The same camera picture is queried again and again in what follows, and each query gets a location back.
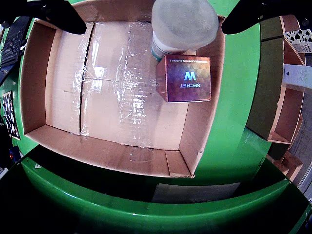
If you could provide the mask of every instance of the bottle label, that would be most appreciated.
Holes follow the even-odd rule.
[[[161,50],[155,43],[154,39],[152,40],[152,55],[153,57],[158,61],[160,62],[162,60],[162,58],[165,56],[165,55],[169,55],[170,53],[167,53],[163,50]]]

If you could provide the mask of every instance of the white plastic bottle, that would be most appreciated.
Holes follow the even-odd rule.
[[[182,54],[211,43],[218,16],[207,0],[156,0],[152,10],[152,54]]]

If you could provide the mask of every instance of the keyboard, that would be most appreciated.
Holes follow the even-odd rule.
[[[1,67],[11,65],[18,61],[25,28],[25,26],[22,27],[9,40],[5,41],[1,56]]]

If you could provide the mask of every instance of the purple box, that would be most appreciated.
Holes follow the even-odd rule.
[[[165,55],[156,67],[156,90],[166,102],[209,101],[209,58]]]

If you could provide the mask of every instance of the product box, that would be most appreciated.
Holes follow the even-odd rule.
[[[89,22],[86,34],[41,20],[31,29],[20,80],[23,133],[101,168],[193,177],[215,117],[225,35],[219,30],[214,42],[197,51],[211,56],[211,101],[167,103],[156,91],[157,61],[150,51],[153,1],[73,6]]]
[[[312,53],[310,29],[286,32],[285,37],[298,53]]]
[[[209,101],[209,58],[165,55],[156,68],[156,90],[166,102]]]
[[[285,64],[283,83],[288,88],[312,93],[312,67]]]
[[[299,30],[294,16],[265,20],[261,26],[261,57],[258,81],[246,127],[269,142],[291,144],[299,126],[303,92],[283,84],[284,65],[304,65],[284,37],[285,30]]]

